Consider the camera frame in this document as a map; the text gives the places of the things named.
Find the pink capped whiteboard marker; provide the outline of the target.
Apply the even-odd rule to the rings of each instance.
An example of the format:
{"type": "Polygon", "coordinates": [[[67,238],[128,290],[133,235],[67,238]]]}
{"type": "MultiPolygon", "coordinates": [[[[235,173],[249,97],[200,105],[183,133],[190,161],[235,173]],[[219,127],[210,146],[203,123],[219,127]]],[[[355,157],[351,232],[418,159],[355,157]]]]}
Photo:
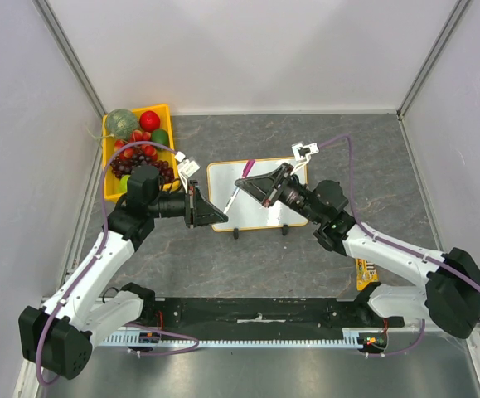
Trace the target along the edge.
{"type": "MultiPolygon", "coordinates": [[[[244,169],[242,171],[242,174],[241,174],[240,178],[244,179],[244,178],[248,177],[248,175],[249,175],[249,173],[250,173],[250,171],[251,171],[251,169],[254,165],[255,165],[255,160],[254,159],[248,160],[247,163],[244,166],[244,169]]],[[[230,208],[232,207],[233,202],[235,201],[237,195],[239,194],[239,191],[240,191],[240,189],[237,186],[235,186],[234,191],[232,192],[232,194],[231,194],[229,200],[227,201],[227,203],[225,204],[225,208],[223,210],[223,212],[225,214],[227,214],[228,211],[230,210],[230,208]]]]}

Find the yellow framed whiteboard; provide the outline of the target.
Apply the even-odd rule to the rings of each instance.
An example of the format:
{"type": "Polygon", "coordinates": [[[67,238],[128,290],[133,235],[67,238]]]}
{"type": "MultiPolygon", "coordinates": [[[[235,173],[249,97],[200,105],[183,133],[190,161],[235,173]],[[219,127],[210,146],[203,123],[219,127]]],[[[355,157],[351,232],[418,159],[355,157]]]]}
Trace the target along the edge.
{"type": "Polygon", "coordinates": [[[292,157],[258,158],[210,163],[207,185],[210,202],[228,217],[212,226],[215,232],[279,228],[285,235],[291,227],[305,226],[308,219],[279,200],[266,205],[274,176],[283,164],[296,165],[292,157]]]}

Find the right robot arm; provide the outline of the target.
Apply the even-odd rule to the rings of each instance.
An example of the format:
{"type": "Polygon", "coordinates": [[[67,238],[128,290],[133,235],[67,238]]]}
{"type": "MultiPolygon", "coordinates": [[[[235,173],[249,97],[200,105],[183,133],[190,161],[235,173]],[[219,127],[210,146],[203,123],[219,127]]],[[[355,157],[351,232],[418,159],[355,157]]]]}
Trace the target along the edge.
{"type": "Polygon", "coordinates": [[[339,182],[323,180],[309,189],[292,171],[284,163],[270,173],[240,178],[235,186],[265,208],[279,202],[311,221],[325,250],[369,261],[409,281],[407,286],[368,289],[354,305],[359,324],[419,318],[457,338],[471,335],[480,323],[480,269],[467,251],[429,250],[375,231],[346,211],[349,201],[339,182]]]}

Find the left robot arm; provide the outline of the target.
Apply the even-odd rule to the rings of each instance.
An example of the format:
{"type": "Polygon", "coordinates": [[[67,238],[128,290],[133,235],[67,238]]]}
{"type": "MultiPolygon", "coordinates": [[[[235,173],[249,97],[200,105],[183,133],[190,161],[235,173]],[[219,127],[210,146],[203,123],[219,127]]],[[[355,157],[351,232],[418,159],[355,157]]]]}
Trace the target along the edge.
{"type": "Polygon", "coordinates": [[[139,166],[129,177],[125,194],[104,214],[104,228],[77,270],[39,308],[19,316],[22,354],[36,367],[37,380],[49,386],[48,370],[67,380],[77,377],[93,350],[122,326],[147,326],[156,317],[154,292],[136,284],[123,287],[99,307],[95,301],[120,267],[130,259],[160,218],[182,218],[191,229],[223,223],[227,215],[201,194],[192,175],[193,160],[178,167],[180,192],[163,192],[156,167],[139,166]]]}

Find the light green apple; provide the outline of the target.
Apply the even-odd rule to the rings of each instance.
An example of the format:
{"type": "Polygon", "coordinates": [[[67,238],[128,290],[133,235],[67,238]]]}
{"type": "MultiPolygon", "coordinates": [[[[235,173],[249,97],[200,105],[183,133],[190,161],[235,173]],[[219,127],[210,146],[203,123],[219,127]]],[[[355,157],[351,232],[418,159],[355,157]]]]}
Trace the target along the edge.
{"type": "Polygon", "coordinates": [[[123,175],[120,180],[119,180],[119,185],[118,185],[118,192],[119,193],[126,193],[128,190],[128,180],[130,178],[130,175],[123,175]]]}

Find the dark green lime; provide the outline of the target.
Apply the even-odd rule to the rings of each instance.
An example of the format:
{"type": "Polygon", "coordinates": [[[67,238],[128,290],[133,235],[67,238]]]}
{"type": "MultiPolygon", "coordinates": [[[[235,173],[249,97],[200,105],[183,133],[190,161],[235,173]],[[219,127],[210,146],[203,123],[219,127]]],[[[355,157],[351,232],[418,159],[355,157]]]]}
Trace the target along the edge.
{"type": "Polygon", "coordinates": [[[152,131],[151,140],[155,143],[161,144],[162,146],[170,146],[169,135],[165,129],[155,129],[152,131]]]}

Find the purple grape bunch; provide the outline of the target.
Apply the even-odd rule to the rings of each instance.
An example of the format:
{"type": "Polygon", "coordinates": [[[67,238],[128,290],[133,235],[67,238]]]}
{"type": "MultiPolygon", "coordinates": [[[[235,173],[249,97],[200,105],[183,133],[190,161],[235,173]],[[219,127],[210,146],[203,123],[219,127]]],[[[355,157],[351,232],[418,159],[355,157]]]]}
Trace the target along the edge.
{"type": "Polygon", "coordinates": [[[157,152],[143,152],[138,148],[130,148],[118,155],[110,164],[110,170],[115,178],[121,179],[130,175],[136,167],[152,165],[158,169],[165,183],[173,182],[174,171],[169,161],[158,158],[157,152]]]}

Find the red apple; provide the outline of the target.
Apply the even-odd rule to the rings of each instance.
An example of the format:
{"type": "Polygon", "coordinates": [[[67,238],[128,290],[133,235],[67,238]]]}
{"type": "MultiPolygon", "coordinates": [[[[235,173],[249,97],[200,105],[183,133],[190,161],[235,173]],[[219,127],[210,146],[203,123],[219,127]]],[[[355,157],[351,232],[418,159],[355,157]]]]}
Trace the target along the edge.
{"type": "Polygon", "coordinates": [[[161,127],[161,119],[154,111],[148,110],[141,114],[139,124],[142,130],[152,132],[161,127]]]}

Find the green melon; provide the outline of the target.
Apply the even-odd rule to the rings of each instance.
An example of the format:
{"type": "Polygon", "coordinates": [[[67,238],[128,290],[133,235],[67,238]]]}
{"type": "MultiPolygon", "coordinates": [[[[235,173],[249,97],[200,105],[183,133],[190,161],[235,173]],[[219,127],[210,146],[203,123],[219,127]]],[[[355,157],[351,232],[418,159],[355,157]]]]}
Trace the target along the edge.
{"type": "Polygon", "coordinates": [[[128,109],[115,109],[106,115],[105,131],[109,136],[129,141],[131,133],[140,128],[137,116],[128,109]]]}

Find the yellow candy packet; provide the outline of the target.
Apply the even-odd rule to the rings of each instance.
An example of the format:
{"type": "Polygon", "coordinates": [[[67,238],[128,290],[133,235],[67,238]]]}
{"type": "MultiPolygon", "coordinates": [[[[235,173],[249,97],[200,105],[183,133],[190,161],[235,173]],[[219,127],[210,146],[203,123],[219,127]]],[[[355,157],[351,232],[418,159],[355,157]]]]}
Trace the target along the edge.
{"type": "Polygon", "coordinates": [[[368,284],[379,281],[379,275],[374,263],[363,259],[355,259],[356,289],[362,291],[368,284]]]}

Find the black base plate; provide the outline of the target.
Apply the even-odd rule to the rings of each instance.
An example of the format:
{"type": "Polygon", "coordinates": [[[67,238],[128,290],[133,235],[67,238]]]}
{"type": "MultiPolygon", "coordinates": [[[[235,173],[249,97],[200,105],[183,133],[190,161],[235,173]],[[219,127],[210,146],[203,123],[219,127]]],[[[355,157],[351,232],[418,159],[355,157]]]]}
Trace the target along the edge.
{"type": "Polygon", "coordinates": [[[138,323],[199,340],[340,339],[344,328],[402,328],[359,300],[335,298],[164,298],[144,305],[138,323]]]}

